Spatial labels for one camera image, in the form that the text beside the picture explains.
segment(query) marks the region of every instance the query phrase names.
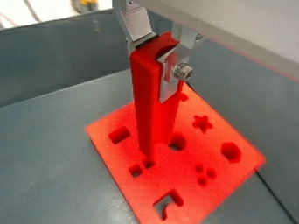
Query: gray table surface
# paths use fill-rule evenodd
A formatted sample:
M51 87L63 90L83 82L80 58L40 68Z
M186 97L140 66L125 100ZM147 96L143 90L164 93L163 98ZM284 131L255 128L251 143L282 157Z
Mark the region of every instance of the gray table surface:
M136 223L84 132L131 101L127 70L0 108L0 223ZM254 175L203 223L292 222Z

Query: square hole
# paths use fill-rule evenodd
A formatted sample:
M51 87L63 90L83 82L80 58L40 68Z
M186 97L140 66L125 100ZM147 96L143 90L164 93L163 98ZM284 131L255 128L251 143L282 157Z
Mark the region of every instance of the square hole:
M143 170L141 170L139 164L135 164L133 166L131 166L128 168L128 171L131 172L131 175L133 178L137 178L143 173Z
M113 144L119 144L121 141L124 141L131 136L131 133L125 126L123 126L120 129L116 129L108 134L108 137Z

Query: red base plate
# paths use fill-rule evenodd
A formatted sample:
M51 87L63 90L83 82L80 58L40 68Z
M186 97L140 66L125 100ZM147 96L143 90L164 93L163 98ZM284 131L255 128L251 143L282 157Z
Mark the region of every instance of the red base plate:
M141 223L199 223L264 162L187 86L172 142L156 145L154 161L137 149L133 103L87 132Z

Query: metal panel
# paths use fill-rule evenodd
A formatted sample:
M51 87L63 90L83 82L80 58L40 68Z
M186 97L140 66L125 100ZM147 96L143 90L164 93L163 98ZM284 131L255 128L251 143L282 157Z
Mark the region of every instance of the metal panel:
M254 61L299 80L296 0L135 0Z
M210 41L192 56L191 86L266 155L259 173L299 222L299 85Z
M172 23L148 13L156 33ZM128 68L112 10L0 31L0 107Z
M132 101L129 72L0 108L0 223L136 223L84 127ZM291 223L259 178L204 223Z

